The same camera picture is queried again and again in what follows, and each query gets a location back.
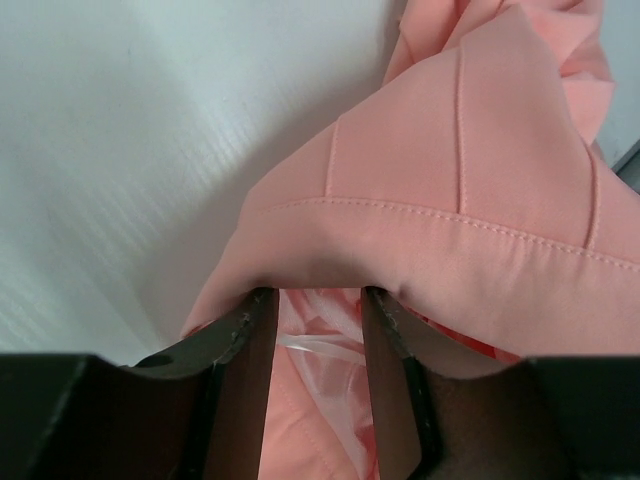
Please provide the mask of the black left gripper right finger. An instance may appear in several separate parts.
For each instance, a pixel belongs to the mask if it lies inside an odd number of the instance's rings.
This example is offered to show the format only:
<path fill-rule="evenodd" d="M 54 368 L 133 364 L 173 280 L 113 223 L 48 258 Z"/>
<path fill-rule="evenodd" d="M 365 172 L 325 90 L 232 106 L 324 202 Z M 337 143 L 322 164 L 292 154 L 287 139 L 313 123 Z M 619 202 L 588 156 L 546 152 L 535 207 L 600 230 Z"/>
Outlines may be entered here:
<path fill-rule="evenodd" d="M 527 479 L 525 365 L 457 376 L 421 360 L 411 338 L 447 338 L 378 288 L 363 290 L 366 369 L 383 479 Z"/>

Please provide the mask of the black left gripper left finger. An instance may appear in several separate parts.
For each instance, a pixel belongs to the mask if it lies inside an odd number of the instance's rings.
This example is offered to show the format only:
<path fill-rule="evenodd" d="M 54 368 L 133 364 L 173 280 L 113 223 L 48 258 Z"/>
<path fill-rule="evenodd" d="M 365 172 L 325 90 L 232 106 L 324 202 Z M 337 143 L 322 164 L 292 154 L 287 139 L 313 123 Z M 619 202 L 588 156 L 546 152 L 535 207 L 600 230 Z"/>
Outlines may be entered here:
<path fill-rule="evenodd" d="M 201 378 L 180 461 L 169 478 L 257 478 L 278 306 L 275 290 L 258 288 L 229 313 L 132 366 L 163 383 Z"/>

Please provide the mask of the pink skirt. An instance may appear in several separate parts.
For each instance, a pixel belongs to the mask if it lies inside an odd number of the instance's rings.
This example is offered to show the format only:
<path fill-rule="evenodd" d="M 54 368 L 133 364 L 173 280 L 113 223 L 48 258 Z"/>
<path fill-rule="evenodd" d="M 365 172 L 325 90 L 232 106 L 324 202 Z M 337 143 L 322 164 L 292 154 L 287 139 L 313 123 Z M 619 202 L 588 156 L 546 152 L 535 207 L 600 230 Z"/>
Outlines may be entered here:
<path fill-rule="evenodd" d="M 384 84 L 249 192 L 185 325 L 280 292 L 259 475 L 375 479 L 360 291 L 473 377 L 639 350 L 639 198 L 596 143 L 600 1 L 411 1 Z"/>

